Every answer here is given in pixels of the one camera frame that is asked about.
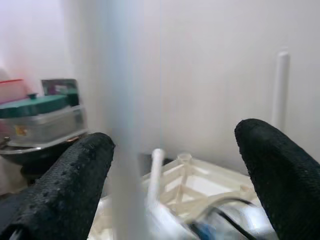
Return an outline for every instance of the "clear plastic container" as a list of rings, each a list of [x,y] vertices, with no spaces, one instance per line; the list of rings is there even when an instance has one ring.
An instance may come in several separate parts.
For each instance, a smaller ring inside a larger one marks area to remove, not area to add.
[[[35,147],[86,128],[82,105],[36,116],[6,118],[11,146]]]
[[[23,79],[0,81],[0,104],[25,99],[27,94]]]

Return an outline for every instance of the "green container lid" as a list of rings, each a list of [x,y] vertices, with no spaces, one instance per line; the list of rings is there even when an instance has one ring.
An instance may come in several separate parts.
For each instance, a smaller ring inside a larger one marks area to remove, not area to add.
[[[68,106],[65,95],[36,97],[28,95],[29,99],[0,104],[0,119],[11,119],[47,114]]]

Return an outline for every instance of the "white plastic rod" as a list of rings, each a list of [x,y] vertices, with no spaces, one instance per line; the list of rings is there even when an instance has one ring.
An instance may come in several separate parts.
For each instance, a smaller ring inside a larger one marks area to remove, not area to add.
[[[275,72],[271,124],[281,131],[284,131],[286,122],[289,69],[289,53],[287,51],[279,52]]]
[[[151,167],[151,176],[149,183],[149,190],[147,195],[148,206],[152,206],[156,203],[159,192],[160,177],[162,164],[165,158],[165,151],[162,149],[155,149],[152,152],[152,167]]]

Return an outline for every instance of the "black textured rubber pad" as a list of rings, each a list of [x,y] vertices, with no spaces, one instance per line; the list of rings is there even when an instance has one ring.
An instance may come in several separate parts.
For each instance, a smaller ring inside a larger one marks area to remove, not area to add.
[[[261,120],[241,121],[235,137],[279,239],[320,239],[320,165],[281,131]]]
[[[86,240],[115,145],[103,133],[88,135],[68,148],[30,188],[0,239],[22,229],[31,240]]]

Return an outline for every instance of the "red container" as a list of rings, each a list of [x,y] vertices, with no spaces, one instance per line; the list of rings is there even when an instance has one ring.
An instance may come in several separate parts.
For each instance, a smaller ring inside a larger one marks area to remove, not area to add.
[[[0,81],[0,104],[25,99],[27,94],[23,79]]]

